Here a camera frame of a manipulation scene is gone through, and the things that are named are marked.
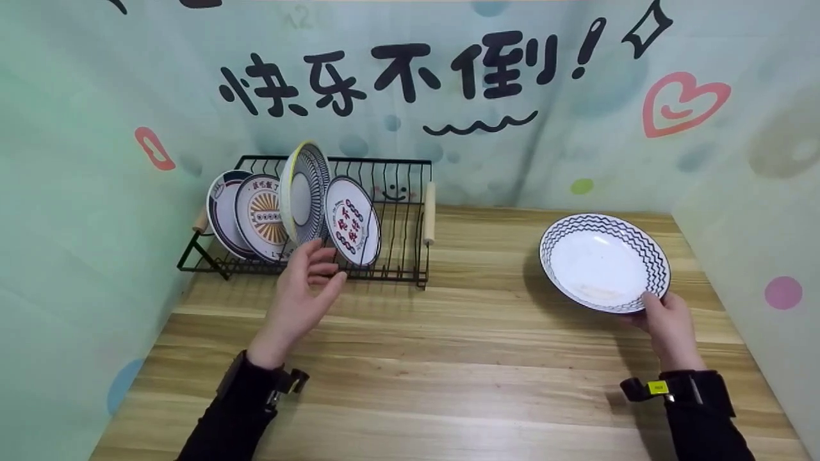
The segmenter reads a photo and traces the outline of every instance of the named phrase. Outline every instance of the plate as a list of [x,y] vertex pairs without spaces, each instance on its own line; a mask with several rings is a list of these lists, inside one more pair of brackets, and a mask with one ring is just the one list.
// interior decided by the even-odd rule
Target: plate
[[324,199],[330,165],[318,146],[301,143],[285,163],[280,190],[282,222],[297,244],[327,236]]
[[256,254],[236,226],[236,192],[251,173],[231,170],[217,176],[207,192],[207,219],[216,239],[228,251],[243,259],[256,259]]
[[379,256],[381,232],[373,202],[348,176],[336,176],[325,198],[330,238],[339,253],[357,266],[369,266]]
[[251,175],[236,194],[235,214],[239,233],[259,258],[282,262],[295,245],[288,238],[279,212],[279,180],[271,175]]
[[565,217],[541,237],[541,266],[570,299],[607,313],[644,309],[640,295],[669,289],[669,261],[641,229],[616,217],[583,213]]

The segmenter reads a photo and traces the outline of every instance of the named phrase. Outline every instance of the green dot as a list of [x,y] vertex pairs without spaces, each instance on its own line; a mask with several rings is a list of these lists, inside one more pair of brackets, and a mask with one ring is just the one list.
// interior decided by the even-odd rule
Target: green dot
[[592,182],[590,178],[581,178],[579,180],[575,180],[575,182],[569,186],[569,189],[570,192],[575,195],[583,195],[588,194],[593,187],[595,187],[595,183]]

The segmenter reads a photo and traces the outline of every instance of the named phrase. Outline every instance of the plate with blue zigzag pattern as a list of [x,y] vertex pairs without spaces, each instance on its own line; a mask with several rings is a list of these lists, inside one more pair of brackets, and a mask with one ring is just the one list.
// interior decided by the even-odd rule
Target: plate with blue zigzag pattern
[[640,295],[664,296],[672,271],[660,245],[622,219],[582,213],[556,221],[541,237],[541,266],[573,301],[607,313],[644,309]]

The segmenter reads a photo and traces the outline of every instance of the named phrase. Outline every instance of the dish rack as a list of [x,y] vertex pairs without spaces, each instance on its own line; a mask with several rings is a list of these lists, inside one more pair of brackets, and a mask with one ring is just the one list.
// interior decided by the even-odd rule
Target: dish rack
[[[235,169],[281,177],[286,156],[245,155]],[[430,273],[430,246],[435,242],[435,183],[429,160],[330,157],[334,176],[348,176],[370,196],[381,229],[381,250],[367,267],[354,266],[338,252],[339,269],[352,280],[411,282],[424,289]],[[286,261],[242,259],[211,239],[207,209],[176,267],[183,272],[213,272],[225,280],[234,274],[279,275]],[[325,246],[332,246],[325,241]]]

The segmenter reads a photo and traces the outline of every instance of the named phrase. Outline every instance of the hand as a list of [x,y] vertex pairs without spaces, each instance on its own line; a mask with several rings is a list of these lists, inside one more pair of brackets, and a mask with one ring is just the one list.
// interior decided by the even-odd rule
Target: hand
[[[248,347],[250,363],[271,370],[280,367],[290,348],[324,317],[348,278],[344,272],[336,273],[339,264],[332,262],[335,254],[336,249],[322,248],[321,240],[307,242],[294,251],[276,282],[276,296],[265,323]],[[313,296],[310,285],[324,288]]]
[[624,318],[627,323],[649,333],[652,349],[661,361],[661,372],[705,370],[686,301],[671,291],[663,301],[650,292],[643,293],[640,298],[646,310]]

